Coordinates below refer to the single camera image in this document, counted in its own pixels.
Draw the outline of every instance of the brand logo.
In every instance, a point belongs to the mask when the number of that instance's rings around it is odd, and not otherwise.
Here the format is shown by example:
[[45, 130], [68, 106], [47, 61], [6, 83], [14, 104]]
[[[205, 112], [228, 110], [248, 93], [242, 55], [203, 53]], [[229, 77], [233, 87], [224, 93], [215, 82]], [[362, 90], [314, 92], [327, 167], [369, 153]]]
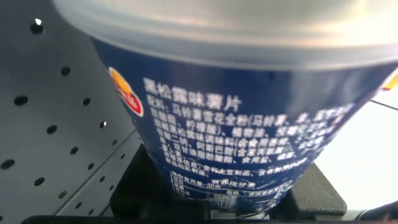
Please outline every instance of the brand logo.
[[138, 116], [144, 115], [144, 109], [138, 96], [133, 92], [131, 86], [123, 78], [123, 76], [116, 71], [116, 69], [109, 67], [109, 74], [111, 75], [113, 84], [119, 92], [120, 97], [127, 104], [127, 106]]

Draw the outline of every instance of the clear plastic lid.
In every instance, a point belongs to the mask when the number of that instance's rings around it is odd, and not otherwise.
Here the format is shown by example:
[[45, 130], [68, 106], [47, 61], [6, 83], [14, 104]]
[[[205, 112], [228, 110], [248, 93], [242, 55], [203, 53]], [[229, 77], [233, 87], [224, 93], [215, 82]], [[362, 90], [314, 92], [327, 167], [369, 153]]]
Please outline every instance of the clear plastic lid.
[[397, 0], [54, 0], [107, 43], [155, 57], [253, 69], [398, 60]]

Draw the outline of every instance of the metal shelf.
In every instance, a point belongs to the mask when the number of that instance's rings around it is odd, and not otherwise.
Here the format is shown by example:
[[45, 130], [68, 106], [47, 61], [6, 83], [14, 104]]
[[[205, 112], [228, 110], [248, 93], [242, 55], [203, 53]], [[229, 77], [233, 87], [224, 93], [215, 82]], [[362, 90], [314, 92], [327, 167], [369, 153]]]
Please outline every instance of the metal shelf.
[[0, 223], [100, 214], [141, 140], [90, 38], [50, 0], [2, 2], [0, 34]]

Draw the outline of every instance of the white surface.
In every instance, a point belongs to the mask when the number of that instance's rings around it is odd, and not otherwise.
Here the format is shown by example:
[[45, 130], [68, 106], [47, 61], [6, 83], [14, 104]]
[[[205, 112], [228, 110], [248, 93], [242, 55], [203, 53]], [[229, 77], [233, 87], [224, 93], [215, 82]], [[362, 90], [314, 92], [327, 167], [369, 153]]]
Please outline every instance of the white surface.
[[398, 111], [366, 104], [315, 161], [348, 210], [398, 200]]
[[398, 108], [398, 86], [390, 91], [382, 90], [374, 98], [374, 101], [384, 103], [385, 105]]

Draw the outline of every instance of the pegboard hole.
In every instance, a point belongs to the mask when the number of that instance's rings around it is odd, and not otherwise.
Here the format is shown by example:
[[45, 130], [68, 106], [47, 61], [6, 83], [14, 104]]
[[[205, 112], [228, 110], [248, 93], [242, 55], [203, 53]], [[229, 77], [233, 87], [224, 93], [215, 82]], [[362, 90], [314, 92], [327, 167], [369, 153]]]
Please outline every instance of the pegboard hole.
[[73, 147], [73, 148], [70, 150], [70, 154], [74, 155], [74, 154], [76, 154], [76, 152], [77, 152], [78, 150], [79, 150], [78, 147]]
[[91, 99], [90, 98], [85, 98], [83, 100], [83, 105], [85, 105], [85, 106], [89, 105], [90, 103], [91, 103]]
[[34, 35], [44, 34], [44, 26], [40, 19], [35, 19], [35, 22], [30, 25], [30, 32]]
[[15, 164], [15, 160], [14, 159], [8, 159], [4, 162], [1, 163], [0, 165], [0, 169], [2, 170], [6, 170], [9, 169], [10, 167], [12, 167]]
[[27, 96], [21, 95], [14, 99], [14, 104], [17, 106], [24, 106], [27, 103]]
[[59, 198], [59, 199], [63, 199], [66, 195], [67, 195], [67, 192], [64, 190], [63, 192], [61, 192], [61, 193], [58, 195], [58, 198]]
[[99, 124], [99, 128], [104, 128], [106, 126], [106, 121], [102, 121], [100, 124]]
[[82, 202], [79, 202], [79, 203], [77, 203], [77, 205], [76, 205], [76, 207], [75, 207], [75, 209], [78, 209], [78, 208], [80, 208], [80, 206], [82, 205]]
[[44, 177], [41, 177], [37, 180], [35, 180], [35, 186], [40, 186], [41, 184], [43, 184], [43, 182], [45, 181]]
[[57, 125], [51, 125], [47, 128], [47, 134], [53, 134], [57, 130]]
[[70, 69], [70, 67], [63, 67], [61, 68], [61, 75], [63, 76], [67, 76], [70, 74], [72, 70]]
[[91, 164], [88, 165], [87, 169], [88, 169], [88, 170], [91, 170], [93, 167], [94, 167], [94, 164], [91, 163]]

